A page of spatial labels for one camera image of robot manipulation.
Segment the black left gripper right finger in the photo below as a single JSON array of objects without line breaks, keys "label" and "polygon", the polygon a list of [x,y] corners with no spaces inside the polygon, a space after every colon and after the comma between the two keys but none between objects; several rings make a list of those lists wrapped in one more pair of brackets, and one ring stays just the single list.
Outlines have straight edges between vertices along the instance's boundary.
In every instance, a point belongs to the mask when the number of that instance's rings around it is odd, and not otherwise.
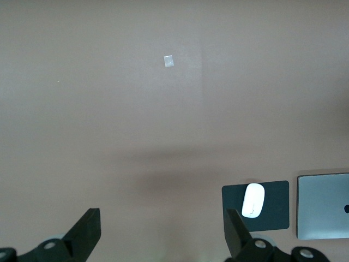
[{"label": "black left gripper right finger", "polygon": [[225,211],[225,240],[231,254],[226,261],[327,261],[327,257],[314,248],[299,246],[287,254],[267,240],[253,238],[234,209]]}]

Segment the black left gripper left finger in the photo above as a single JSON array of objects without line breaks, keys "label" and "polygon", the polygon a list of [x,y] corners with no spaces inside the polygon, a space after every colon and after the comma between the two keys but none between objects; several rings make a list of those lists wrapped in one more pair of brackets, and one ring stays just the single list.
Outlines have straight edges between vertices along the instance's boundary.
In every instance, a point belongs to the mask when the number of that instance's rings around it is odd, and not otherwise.
[{"label": "black left gripper left finger", "polygon": [[22,255],[14,248],[1,248],[1,261],[87,261],[100,237],[100,209],[88,209],[62,238],[46,240]]}]

